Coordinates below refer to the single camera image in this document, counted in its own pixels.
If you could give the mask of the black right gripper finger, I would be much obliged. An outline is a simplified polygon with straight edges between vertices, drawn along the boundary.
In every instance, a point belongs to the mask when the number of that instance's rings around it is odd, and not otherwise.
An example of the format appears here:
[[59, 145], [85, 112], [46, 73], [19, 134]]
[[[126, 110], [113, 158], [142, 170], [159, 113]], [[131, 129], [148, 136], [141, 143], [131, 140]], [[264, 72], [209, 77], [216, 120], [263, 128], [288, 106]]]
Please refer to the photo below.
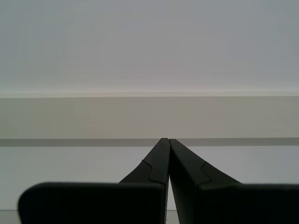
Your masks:
[[119, 183], [44, 182], [18, 201], [23, 224], [164, 224], [169, 140], [162, 138]]
[[297, 184], [243, 184], [170, 139], [170, 181], [181, 224], [297, 224]]

